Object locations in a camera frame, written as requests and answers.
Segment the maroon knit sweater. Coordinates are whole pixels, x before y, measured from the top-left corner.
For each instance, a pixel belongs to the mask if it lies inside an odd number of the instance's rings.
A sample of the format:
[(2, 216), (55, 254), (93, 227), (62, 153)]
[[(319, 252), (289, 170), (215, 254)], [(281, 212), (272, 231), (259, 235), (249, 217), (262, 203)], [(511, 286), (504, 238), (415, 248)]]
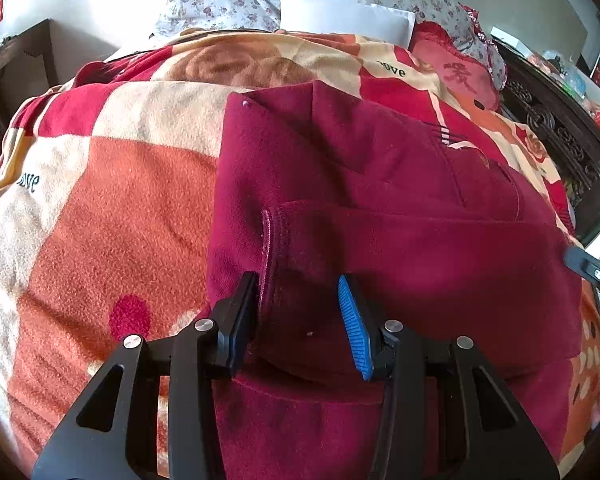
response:
[(362, 479), (382, 389), (355, 369), (337, 299), (420, 336), (472, 338), (553, 455), (581, 343), (580, 278), (554, 211), (518, 171), (319, 81), (226, 102), (208, 258), (211, 301), (260, 276), (259, 325), (216, 390), (231, 479)]

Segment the red orange patchwork blanket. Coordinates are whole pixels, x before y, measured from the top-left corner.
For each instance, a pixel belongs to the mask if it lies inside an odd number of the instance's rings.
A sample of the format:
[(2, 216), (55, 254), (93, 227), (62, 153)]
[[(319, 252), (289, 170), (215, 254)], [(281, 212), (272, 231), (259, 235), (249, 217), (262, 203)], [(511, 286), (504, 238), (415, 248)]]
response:
[[(0, 451), (17, 472), (32, 474), (126, 336), (174, 336), (218, 301), (208, 258), (227, 99), (314, 81), (518, 171), (554, 211), (566, 248), (576, 244), (562, 179), (534, 132), (450, 91), (411, 48), (352, 35), (195, 32), (87, 64), (20, 105), (0, 156)], [(580, 281), (567, 430), (550, 453), (561, 474), (584, 451), (600, 392), (600, 315)]]

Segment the white pillow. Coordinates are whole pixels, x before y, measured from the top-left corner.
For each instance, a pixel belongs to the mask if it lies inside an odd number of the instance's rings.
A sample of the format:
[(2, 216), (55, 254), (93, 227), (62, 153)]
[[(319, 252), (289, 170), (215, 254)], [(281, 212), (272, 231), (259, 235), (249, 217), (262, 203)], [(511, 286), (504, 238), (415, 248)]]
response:
[(411, 11), (363, 0), (279, 0), (280, 27), (290, 32), (358, 35), (407, 48), (415, 28)]

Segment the dark carved wooden headboard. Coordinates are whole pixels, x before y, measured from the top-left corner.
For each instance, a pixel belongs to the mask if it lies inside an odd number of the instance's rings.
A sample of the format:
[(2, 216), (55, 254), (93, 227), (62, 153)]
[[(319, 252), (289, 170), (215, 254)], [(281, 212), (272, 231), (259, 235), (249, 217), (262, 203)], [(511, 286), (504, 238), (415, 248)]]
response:
[(600, 128), (559, 84), (518, 51), (495, 40), (507, 68), (501, 110), (536, 134), (557, 167), (587, 245), (600, 234)]

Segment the red heart-shaped cushion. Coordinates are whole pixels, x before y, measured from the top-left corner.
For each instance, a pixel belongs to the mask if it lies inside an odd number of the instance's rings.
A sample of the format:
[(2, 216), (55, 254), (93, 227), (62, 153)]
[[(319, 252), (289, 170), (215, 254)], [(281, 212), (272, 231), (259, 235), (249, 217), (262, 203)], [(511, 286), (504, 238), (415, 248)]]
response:
[(457, 50), (440, 25), (435, 22), (416, 24), (410, 47), (412, 55), (434, 70), (450, 91), (478, 101), (487, 110), (500, 107), (500, 92), (488, 68)]

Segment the dark wooden bedside table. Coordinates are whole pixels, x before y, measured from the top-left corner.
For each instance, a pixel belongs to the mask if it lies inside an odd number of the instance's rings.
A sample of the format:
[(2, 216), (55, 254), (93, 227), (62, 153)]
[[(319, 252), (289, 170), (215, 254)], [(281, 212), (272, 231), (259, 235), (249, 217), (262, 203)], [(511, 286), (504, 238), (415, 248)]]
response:
[(0, 45), (0, 142), (12, 117), (4, 99), (3, 79), (5, 75), (14, 78), (17, 73), (15, 64), (25, 58), (38, 60), (42, 64), (47, 87), (58, 84), (52, 43), (52, 21), (48, 18), (20, 32), (19, 35), (8, 37), (4, 44)]

